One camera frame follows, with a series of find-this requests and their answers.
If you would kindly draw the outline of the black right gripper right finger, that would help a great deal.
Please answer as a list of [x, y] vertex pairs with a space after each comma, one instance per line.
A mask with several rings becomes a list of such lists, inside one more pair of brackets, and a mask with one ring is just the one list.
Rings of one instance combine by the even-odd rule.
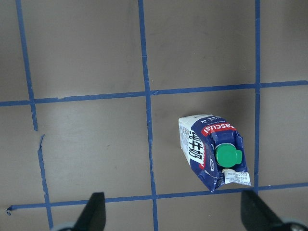
[[241, 221], [247, 231], [283, 231], [282, 220], [252, 190], [241, 193]]

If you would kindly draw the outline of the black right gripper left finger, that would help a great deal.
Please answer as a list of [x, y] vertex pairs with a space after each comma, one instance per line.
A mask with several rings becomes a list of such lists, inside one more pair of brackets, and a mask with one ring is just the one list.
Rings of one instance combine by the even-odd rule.
[[105, 196], [93, 193], [73, 226], [74, 231], [103, 231], [106, 225]]

